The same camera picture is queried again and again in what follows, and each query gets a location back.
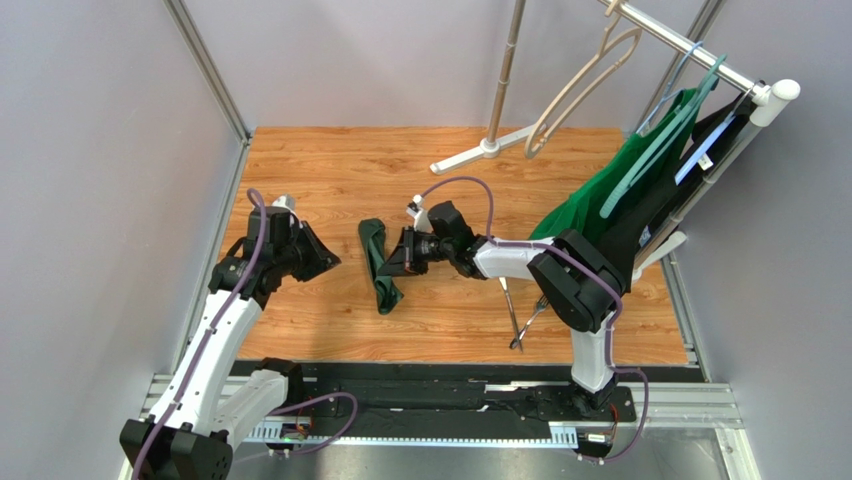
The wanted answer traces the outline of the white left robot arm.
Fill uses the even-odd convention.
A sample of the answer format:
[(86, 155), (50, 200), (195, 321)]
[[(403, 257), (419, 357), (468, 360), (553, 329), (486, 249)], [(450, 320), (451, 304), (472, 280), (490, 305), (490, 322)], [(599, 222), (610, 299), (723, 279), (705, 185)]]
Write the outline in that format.
[(203, 318), (165, 392), (119, 443), (135, 479), (224, 479), (264, 417), (307, 398), (300, 364), (266, 358), (221, 397), (244, 340), (286, 277), (306, 282), (340, 259), (294, 212), (288, 196), (256, 207), (245, 236), (214, 267)]

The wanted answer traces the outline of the silver fork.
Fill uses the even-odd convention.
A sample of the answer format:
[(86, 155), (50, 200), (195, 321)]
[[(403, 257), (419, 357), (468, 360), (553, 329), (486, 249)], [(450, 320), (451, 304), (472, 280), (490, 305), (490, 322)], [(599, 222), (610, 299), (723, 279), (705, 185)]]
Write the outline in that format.
[(509, 344), (510, 349), (518, 349), (518, 348), (522, 347), (522, 342), (523, 342), (524, 337), (526, 336), (527, 331), (529, 330), (529, 328), (531, 327), (533, 322), (543, 312), (545, 312), (548, 307), (549, 307), (549, 300), (547, 299), (547, 297), (545, 295), (540, 296), (539, 299), (534, 304), (533, 312), (532, 312), (530, 318), (525, 322), (523, 327), (519, 330), (517, 337), (511, 340), (511, 342)]

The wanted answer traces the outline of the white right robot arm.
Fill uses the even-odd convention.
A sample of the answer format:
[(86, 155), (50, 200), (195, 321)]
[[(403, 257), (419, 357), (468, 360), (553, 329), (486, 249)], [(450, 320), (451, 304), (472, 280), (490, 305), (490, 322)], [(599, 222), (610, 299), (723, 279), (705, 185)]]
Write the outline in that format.
[(549, 306), (571, 330), (572, 380), (591, 394), (614, 377), (607, 322), (621, 305), (623, 275), (585, 237), (565, 229), (540, 240), (504, 240), (473, 232), (450, 201), (423, 206), (413, 197), (413, 223), (379, 268), (381, 275), (427, 273), (432, 262), (449, 262), (459, 274), (478, 280), (513, 278), (537, 284)]

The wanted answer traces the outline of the dark green cloth napkin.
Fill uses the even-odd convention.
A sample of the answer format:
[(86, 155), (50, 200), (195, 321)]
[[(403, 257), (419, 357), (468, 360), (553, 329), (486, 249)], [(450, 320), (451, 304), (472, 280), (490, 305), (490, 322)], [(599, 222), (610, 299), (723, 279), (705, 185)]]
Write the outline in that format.
[(404, 298), (392, 277), (380, 274), (386, 263), (386, 226), (377, 219), (365, 219), (359, 222), (358, 235), (365, 254), (367, 271), (375, 290), (377, 311), (380, 315), (390, 314)]

